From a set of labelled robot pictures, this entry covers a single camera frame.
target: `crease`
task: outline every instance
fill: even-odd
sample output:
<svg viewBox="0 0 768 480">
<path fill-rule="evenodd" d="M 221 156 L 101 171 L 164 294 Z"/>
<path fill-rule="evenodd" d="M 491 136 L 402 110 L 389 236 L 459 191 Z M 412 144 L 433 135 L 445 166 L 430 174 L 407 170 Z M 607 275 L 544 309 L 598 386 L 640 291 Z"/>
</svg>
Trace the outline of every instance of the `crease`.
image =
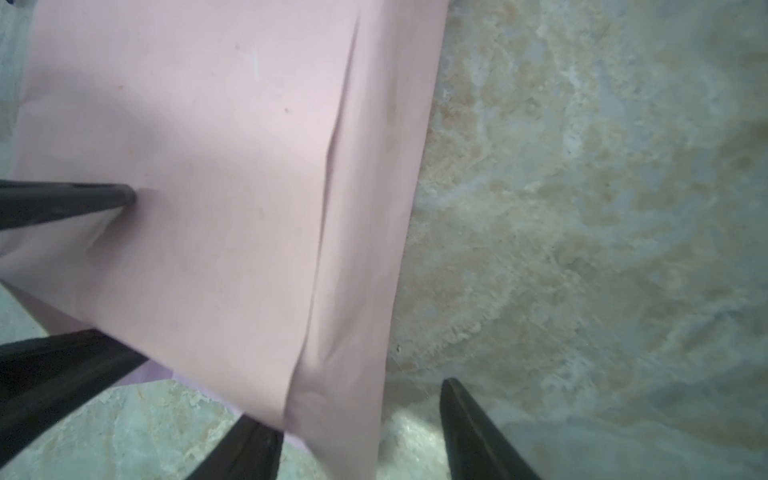
<svg viewBox="0 0 768 480">
<path fill-rule="evenodd" d="M 289 384 L 288 384 L 288 390 L 286 391 L 285 398 L 283 399 L 282 417 L 283 417 L 283 424 L 286 427 L 287 427 L 286 411 L 288 408 L 288 399 L 291 398 L 293 394 L 294 387 L 296 385 L 296 380 L 298 378 L 299 365 L 304 363 L 303 360 L 306 355 L 306 346 L 310 337 L 310 327 L 312 324 L 312 312 L 314 310 L 315 292 L 316 292 L 317 283 L 318 283 L 320 257 L 323 252 L 323 237 L 324 237 L 325 227 L 326 227 L 328 200 L 329 200 L 330 191 L 331 191 L 331 182 L 333 179 L 333 158 L 336 156 L 336 147 L 339 141 L 339 128 L 342 123 L 344 107 L 346 106 L 346 100 L 349 93 L 348 92 L 349 77 L 350 77 L 350 72 L 352 70 L 353 56 L 355 54 L 359 23 L 360 23 L 360 13 L 358 12 L 355 19 L 355 26 L 353 28 L 352 37 L 349 41 L 349 54 L 347 55 L 347 62 L 346 62 L 344 77 L 342 81 L 341 96 L 339 98 L 339 106 L 336 110 L 336 120 L 333 124 L 333 131 L 331 133 L 330 141 L 328 144 L 328 150 L 326 151 L 326 174 L 323 182 L 323 205 L 321 206 L 321 212 L 320 212 L 320 232 L 319 232 L 319 238 L 317 242 L 317 256 L 315 260 L 315 275 L 314 275 L 313 285 L 312 285 L 312 297 L 310 298 L 310 308 L 309 308 L 309 311 L 307 312 L 306 331 L 304 333 L 304 340 L 302 341 L 301 350 L 299 352 L 299 356 L 296 359 L 296 364 L 293 366 L 293 371 L 291 372 L 291 380 L 289 381 Z"/>
</svg>

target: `pink sheet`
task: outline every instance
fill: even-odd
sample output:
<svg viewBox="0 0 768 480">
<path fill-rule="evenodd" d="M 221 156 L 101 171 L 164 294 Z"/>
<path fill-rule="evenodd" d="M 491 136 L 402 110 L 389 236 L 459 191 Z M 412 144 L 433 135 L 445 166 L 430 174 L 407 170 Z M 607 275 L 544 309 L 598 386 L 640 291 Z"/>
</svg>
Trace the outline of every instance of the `pink sheet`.
<svg viewBox="0 0 768 480">
<path fill-rule="evenodd" d="M 446 9 L 39 0 L 13 177 L 138 202 L 14 230 L 0 277 L 372 478 Z"/>
</svg>

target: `gray floor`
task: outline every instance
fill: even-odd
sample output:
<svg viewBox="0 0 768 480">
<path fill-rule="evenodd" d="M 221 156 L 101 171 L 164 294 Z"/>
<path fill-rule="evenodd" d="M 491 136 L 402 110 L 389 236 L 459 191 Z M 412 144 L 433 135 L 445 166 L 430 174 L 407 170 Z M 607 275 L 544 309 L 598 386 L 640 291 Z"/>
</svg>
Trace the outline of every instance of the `gray floor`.
<svg viewBox="0 0 768 480">
<path fill-rule="evenodd" d="M 29 10 L 0 5 L 3 166 Z M 457 376 L 546 480 L 765 478 L 766 189 L 763 0 L 452 2 L 379 477 L 447 478 Z M 40 334 L 7 298 L 0 321 Z M 0 478 L 183 478 L 232 421 L 114 389 Z M 288 448 L 280 477 L 323 476 Z"/>
</svg>

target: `marble floor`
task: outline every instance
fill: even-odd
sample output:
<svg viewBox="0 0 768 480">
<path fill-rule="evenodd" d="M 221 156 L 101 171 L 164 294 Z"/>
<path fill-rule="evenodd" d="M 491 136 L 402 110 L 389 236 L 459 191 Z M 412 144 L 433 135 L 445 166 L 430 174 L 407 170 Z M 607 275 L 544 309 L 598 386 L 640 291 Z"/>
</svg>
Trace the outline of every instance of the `marble floor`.
<svg viewBox="0 0 768 480">
<path fill-rule="evenodd" d="M 0 2 L 0 174 L 33 3 Z M 768 4 L 455 0 L 440 65 L 379 478 L 448 478 L 446 376 L 545 480 L 765 478 Z M 234 419 L 111 389 L 0 478 L 184 478 Z M 288 446 L 280 478 L 325 477 Z"/>
</svg>

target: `pink paper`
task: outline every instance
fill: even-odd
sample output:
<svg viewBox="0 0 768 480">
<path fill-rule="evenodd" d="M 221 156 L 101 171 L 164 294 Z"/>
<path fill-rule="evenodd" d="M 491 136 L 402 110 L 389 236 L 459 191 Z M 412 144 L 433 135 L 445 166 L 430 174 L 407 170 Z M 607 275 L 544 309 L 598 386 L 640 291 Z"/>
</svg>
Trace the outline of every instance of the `pink paper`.
<svg viewBox="0 0 768 480">
<path fill-rule="evenodd" d="M 12 231 L 0 278 L 373 478 L 446 9 L 38 0 L 13 177 L 138 202 Z"/>
</svg>

